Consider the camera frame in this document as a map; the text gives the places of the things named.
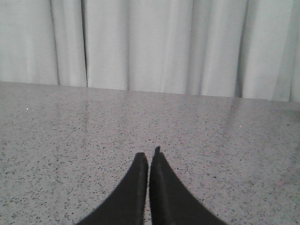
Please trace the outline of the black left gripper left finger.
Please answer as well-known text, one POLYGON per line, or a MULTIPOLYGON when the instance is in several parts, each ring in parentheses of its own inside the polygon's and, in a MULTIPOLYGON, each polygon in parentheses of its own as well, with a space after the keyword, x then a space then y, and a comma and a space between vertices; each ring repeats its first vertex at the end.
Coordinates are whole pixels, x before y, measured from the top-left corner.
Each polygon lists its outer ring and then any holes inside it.
POLYGON ((136 153, 121 182, 79 225, 143 225, 148 181, 148 161, 136 153))

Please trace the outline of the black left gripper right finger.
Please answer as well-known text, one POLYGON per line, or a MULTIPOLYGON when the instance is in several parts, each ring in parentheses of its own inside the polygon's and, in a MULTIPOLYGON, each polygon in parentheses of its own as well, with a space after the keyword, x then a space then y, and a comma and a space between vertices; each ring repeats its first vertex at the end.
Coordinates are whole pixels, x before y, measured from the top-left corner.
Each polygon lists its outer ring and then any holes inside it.
POLYGON ((153 225, 224 225, 187 190, 160 147, 150 169, 150 210, 153 225))

